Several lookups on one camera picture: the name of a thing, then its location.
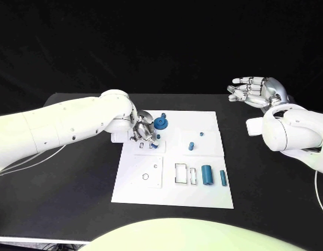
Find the blue object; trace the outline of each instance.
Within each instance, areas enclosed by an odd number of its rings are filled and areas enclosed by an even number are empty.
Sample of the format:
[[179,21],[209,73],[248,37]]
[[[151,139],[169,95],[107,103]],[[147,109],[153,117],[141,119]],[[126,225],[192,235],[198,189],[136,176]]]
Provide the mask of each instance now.
[[193,151],[193,147],[195,147],[195,143],[190,142],[190,143],[189,143],[189,150],[190,150],[190,151]]
[[154,128],[159,130],[163,130],[167,127],[167,119],[166,119],[166,114],[162,113],[162,117],[156,118],[154,120]]
[[210,186],[213,184],[212,167],[209,165],[202,166],[202,178],[203,185]]
[[222,186],[226,187],[228,186],[228,179],[225,178],[225,171],[221,170],[221,179],[222,179]]

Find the black curtain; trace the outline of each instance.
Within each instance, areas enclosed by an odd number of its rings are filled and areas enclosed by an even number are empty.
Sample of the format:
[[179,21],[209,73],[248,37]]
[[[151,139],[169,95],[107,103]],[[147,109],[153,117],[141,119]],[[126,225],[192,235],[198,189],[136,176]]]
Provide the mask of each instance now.
[[241,76],[323,112],[323,1],[0,1],[0,115],[55,92],[226,94]]

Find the robotic arm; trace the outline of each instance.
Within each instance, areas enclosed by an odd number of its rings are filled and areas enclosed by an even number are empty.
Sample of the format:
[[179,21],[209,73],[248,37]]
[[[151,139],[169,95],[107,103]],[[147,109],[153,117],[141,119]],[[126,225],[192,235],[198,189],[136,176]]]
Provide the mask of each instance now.
[[244,101],[265,113],[246,121],[248,134],[262,135],[272,151],[281,151],[323,173],[323,114],[291,104],[272,77],[244,77],[232,82],[244,85],[228,86],[229,101]]
[[97,97],[61,102],[41,109],[0,116],[0,171],[15,161],[84,140],[101,131],[134,128],[134,140],[157,147],[153,117],[138,111],[126,92],[108,90]]

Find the black table surface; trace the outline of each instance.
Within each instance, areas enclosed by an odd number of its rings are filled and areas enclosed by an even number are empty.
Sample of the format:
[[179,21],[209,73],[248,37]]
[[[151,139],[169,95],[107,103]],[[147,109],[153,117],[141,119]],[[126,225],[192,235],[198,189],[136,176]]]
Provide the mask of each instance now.
[[[54,94],[45,106],[100,94]],[[249,137],[259,109],[228,95],[130,94],[137,109],[215,111],[235,209],[111,203],[123,144],[100,133],[41,165],[0,178],[0,236],[91,241],[134,222],[190,218],[239,226],[307,250],[323,250],[314,171]],[[43,153],[39,160],[55,150]],[[323,174],[318,174],[323,202]]]

